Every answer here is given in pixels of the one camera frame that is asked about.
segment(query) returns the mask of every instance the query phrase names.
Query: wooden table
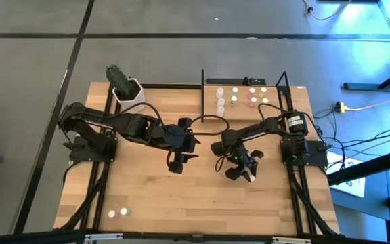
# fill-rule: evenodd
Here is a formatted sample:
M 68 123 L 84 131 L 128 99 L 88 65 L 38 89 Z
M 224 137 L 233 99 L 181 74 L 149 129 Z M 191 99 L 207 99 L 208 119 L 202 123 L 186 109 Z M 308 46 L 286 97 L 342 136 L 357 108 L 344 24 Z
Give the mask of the wooden table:
M 311 114 L 307 90 L 292 87 L 295 109 Z M 108 83 L 91 83 L 86 106 L 104 109 Z M 145 89 L 146 102 L 153 104 L 165 123 L 177 123 L 180 117 L 197 117 L 201 113 L 200 90 Z M 273 103 L 278 97 L 268 97 Z M 141 111 L 153 115 L 149 108 Z M 267 110 L 265 116 L 277 116 L 278 111 Z M 254 121 L 232 121 L 232 129 L 240 129 Z M 221 121 L 206 120 L 193 124 L 194 131 L 220 131 Z M 309 127 L 309 140 L 316 140 Z M 261 150 L 257 179 L 249 183 L 244 178 L 231 181 L 225 171 L 215 172 L 217 157 L 210 145 L 219 136 L 197 136 L 202 144 L 185 165 L 182 174 L 168 172 L 167 152 L 128 142 L 118 141 L 115 161 L 111 164 L 106 196 L 100 220 L 100 230 L 119 232 L 204 233 L 229 235 L 295 235 L 296 228 L 290 198 L 286 168 L 280 156 L 280 136 L 268 135 L 245 142 L 248 150 Z M 85 198 L 92 163 L 81 163 L 68 173 L 55 227 L 65 224 Z M 330 197 L 326 176 L 316 167 L 306 167 L 311 202 L 323 219 L 338 231 L 337 219 Z M 95 203 L 90 210 L 91 227 Z M 108 217 L 122 207 L 131 211 L 128 216 Z M 305 208 L 301 204 L 303 226 L 307 231 Z

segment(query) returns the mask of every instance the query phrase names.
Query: robotic arm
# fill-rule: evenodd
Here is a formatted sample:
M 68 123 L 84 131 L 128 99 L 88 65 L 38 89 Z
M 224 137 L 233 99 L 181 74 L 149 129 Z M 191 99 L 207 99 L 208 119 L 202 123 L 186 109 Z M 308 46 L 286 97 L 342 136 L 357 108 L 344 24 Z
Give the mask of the robotic arm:
M 192 153 L 195 144 L 200 143 L 188 129 L 192 124 L 189 118 L 180 118 L 177 125 L 163 125 L 157 118 L 123 113 L 111 115 L 103 111 L 86 108 L 75 102 L 64 108 L 58 119 L 59 128 L 64 132 L 75 131 L 78 135 L 73 144 L 64 144 L 72 152 L 71 161 L 113 161 L 116 138 L 110 138 L 94 131 L 90 125 L 111 129 L 124 139 L 149 147 L 174 152 L 174 161 L 167 162 L 169 171 L 180 174 L 183 163 L 197 155 Z
M 285 118 L 287 118 L 290 132 L 280 129 L 280 123 Z M 254 150 L 249 154 L 243 143 L 267 134 L 286 136 L 287 140 L 291 141 L 290 156 L 299 157 L 308 152 L 305 140 L 305 136 L 308 134 L 305 114 L 297 111 L 283 113 L 277 117 L 269 117 L 260 123 L 238 131 L 232 129 L 225 131 L 222 134 L 222 140 L 211 145 L 211 150 L 216 156 L 222 157 L 223 160 L 226 158 L 237 165 L 236 168 L 230 168 L 225 172 L 229 179 L 236 180 L 243 176 L 249 182 L 255 180 L 258 166 L 255 157 L 262 158 L 264 154 L 258 150 Z

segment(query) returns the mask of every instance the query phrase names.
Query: yellow cable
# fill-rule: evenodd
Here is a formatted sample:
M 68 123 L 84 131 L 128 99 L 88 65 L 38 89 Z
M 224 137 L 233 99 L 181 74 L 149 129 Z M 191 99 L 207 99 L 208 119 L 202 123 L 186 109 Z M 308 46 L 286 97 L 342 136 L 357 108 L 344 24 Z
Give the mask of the yellow cable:
M 305 3 L 305 6 L 306 6 L 306 9 L 308 10 L 311 6 L 309 5 L 308 1 L 307 0 L 302 0 L 304 3 Z M 325 18 L 317 18 L 317 16 L 314 15 L 314 12 L 313 10 L 309 11 L 309 13 L 312 15 L 312 17 L 314 17 L 316 20 L 327 20 L 333 16 L 335 16 L 337 13 L 339 13 L 341 10 L 343 10 L 345 7 L 347 7 L 347 5 L 349 5 L 349 3 L 351 2 L 351 0 L 349 0 L 348 2 L 346 2 L 346 4 L 344 4 L 342 7 L 340 7 L 339 9 L 336 10 L 335 13 L 333 13 L 331 16 L 328 16 L 328 17 L 325 17 Z
M 364 110 L 364 109 L 367 109 L 367 108 L 372 108 L 372 107 L 375 107 L 375 106 L 378 106 L 378 105 L 381 105 L 381 104 L 385 104 L 387 102 L 390 102 L 390 99 L 386 100 L 386 101 L 383 101 L 383 102 L 379 102 L 377 104 L 370 105 L 370 106 L 365 106 L 363 108 L 347 108 L 346 106 L 344 106 L 344 110 L 360 111 L 360 110 Z

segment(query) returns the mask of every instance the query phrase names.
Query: white pot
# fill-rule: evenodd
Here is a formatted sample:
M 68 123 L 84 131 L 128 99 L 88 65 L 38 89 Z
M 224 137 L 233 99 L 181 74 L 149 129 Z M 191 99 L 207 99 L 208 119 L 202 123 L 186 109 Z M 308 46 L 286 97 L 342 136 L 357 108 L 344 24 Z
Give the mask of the white pot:
M 129 108 L 130 106 L 132 106 L 134 104 L 146 101 L 145 96 L 144 96 L 144 89 L 142 88 L 141 84 L 139 84 L 138 80 L 135 78 L 130 78 L 128 80 L 136 82 L 138 84 L 139 88 L 141 88 L 141 90 L 139 91 L 139 93 L 135 99 L 129 100 L 129 101 L 121 101 L 118 98 L 118 96 L 116 95 L 116 89 L 115 88 L 112 89 L 112 93 L 114 94 L 115 99 L 121 105 L 121 110 L 125 110 L 126 108 Z M 140 110 L 142 110 L 143 108 L 144 108 L 144 105 L 139 105 L 139 106 L 136 106 L 135 108 L 132 108 L 131 110 L 129 110 L 129 112 L 130 113 L 137 113 Z

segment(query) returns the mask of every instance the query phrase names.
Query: small cup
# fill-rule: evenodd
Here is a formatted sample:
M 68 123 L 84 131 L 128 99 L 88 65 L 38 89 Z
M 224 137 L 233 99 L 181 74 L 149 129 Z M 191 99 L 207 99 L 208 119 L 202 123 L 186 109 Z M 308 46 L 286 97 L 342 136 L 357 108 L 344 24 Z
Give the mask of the small cup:
M 108 212 L 108 217 L 109 217 L 109 218 L 115 217 L 115 211 L 114 211 L 114 210 L 110 210 L 110 211 Z
M 217 88 L 217 91 L 216 91 L 216 98 L 217 99 L 220 99 L 223 97 L 223 89 L 222 88 Z
M 120 210 L 120 214 L 122 215 L 122 216 L 126 216 L 126 215 L 129 215 L 130 214 L 130 211 L 127 209 L 127 208 L 122 208 L 121 210 Z
M 260 98 L 264 97 L 264 93 L 265 93 L 265 92 L 267 92 L 267 89 L 266 89 L 265 87 L 261 88 L 259 97 L 260 97 Z
M 233 87 L 233 92 L 231 93 L 231 96 L 237 96 L 238 88 Z
M 217 101 L 217 107 L 219 108 L 220 106 L 223 106 L 225 104 L 225 99 L 220 98 Z
M 225 112 L 225 109 L 221 106 L 217 108 L 216 115 L 222 117 L 223 112 Z
M 255 104 L 257 103 L 257 98 L 251 98 L 251 100 L 249 100 L 249 107 L 254 107 Z
M 255 94 L 255 88 L 250 88 L 248 93 L 248 98 L 252 98 Z
M 237 97 L 236 96 L 232 96 L 231 97 L 231 106 L 235 106 L 237 103 Z

